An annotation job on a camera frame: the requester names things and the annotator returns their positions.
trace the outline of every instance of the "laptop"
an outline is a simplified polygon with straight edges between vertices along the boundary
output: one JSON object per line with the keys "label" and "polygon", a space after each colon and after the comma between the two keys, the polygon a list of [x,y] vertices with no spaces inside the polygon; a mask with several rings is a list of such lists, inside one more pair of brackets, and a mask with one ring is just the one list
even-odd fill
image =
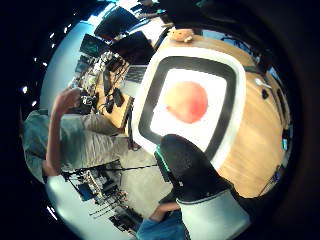
{"label": "laptop", "polygon": [[135,98],[148,65],[130,65],[120,87],[121,92]]}

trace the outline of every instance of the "black object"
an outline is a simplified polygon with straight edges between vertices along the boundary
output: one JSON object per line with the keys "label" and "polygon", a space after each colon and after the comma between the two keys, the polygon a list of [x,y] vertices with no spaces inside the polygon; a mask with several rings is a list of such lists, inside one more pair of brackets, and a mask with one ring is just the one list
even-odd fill
{"label": "black object", "polygon": [[88,201],[94,197],[88,183],[82,183],[78,185],[78,189],[81,192],[81,200]]}
{"label": "black object", "polygon": [[124,77],[125,81],[141,83],[148,65],[130,65]]}
{"label": "black object", "polygon": [[187,139],[175,134],[165,135],[159,150],[169,174],[172,174],[170,181],[180,200],[196,201],[233,187],[219,176],[206,155]]}
{"label": "black object", "polygon": [[147,65],[150,62],[154,48],[142,31],[135,32],[110,45],[113,52],[119,53],[130,64]]}
{"label": "black object", "polygon": [[161,172],[161,175],[162,175],[164,181],[170,182],[169,173],[166,171],[166,167],[164,165],[164,162],[161,159],[161,156],[157,152],[154,152],[154,157],[157,160],[157,164],[159,166],[159,169],[160,169],[160,172]]}
{"label": "black object", "polygon": [[112,113],[114,100],[113,99],[108,99],[105,105],[106,105],[107,112],[108,113]]}
{"label": "black object", "polygon": [[112,96],[113,96],[114,102],[116,103],[117,107],[121,107],[122,104],[124,103],[124,98],[123,98],[122,93],[119,90],[119,88],[115,88],[113,90]]}
{"label": "black object", "polygon": [[94,34],[106,40],[111,40],[138,23],[139,20],[133,14],[118,6],[104,17]]}
{"label": "black object", "polygon": [[109,78],[109,71],[107,70],[103,72],[103,89],[104,89],[104,95],[108,96],[111,89],[111,82]]}
{"label": "black object", "polygon": [[269,94],[265,89],[262,89],[261,94],[262,94],[263,100],[266,100],[269,97]]}
{"label": "black object", "polygon": [[82,74],[88,70],[89,66],[90,62],[87,61],[87,59],[84,58],[83,55],[81,55],[80,59],[78,60],[75,72]]}
{"label": "black object", "polygon": [[99,57],[103,52],[109,49],[108,44],[89,34],[85,34],[80,46],[80,52],[91,57]]}
{"label": "black object", "polygon": [[79,107],[71,108],[68,113],[75,113],[81,115],[87,115],[91,112],[92,108],[96,108],[99,95],[91,97],[86,90],[80,92],[80,104]]}

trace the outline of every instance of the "fisheye lens view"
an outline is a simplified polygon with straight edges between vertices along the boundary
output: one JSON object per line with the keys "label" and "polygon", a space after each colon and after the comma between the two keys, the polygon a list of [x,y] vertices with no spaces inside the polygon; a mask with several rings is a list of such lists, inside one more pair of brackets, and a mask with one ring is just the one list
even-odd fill
{"label": "fisheye lens view", "polygon": [[236,239],[280,203],[297,88],[240,2],[87,1],[30,41],[21,164],[61,239]]}

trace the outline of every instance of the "person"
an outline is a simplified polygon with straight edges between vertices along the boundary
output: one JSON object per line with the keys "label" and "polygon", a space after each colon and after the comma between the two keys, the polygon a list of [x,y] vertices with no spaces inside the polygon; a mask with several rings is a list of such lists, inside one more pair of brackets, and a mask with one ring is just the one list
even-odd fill
{"label": "person", "polygon": [[139,240],[185,240],[186,232],[179,209],[176,202],[160,204],[149,219],[142,221],[136,237]]}
{"label": "person", "polygon": [[155,18],[164,13],[159,2],[153,2],[152,0],[139,0],[139,2],[142,6],[138,19]]}
{"label": "person", "polygon": [[67,88],[48,110],[32,111],[22,125],[22,146],[26,164],[35,178],[47,177],[80,168],[102,165],[119,159],[128,150],[125,138],[102,115],[67,114],[79,106],[80,89]]}

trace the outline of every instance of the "gray t-shirt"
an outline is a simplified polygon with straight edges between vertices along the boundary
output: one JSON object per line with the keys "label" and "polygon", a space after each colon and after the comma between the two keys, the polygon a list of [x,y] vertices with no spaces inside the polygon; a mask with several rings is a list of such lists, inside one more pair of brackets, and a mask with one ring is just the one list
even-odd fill
{"label": "gray t-shirt", "polygon": [[[32,111],[23,124],[22,145],[31,173],[44,183],[42,161],[46,158],[49,116],[47,110]],[[70,171],[85,162],[84,126],[80,115],[65,115],[60,124],[61,169]]]}

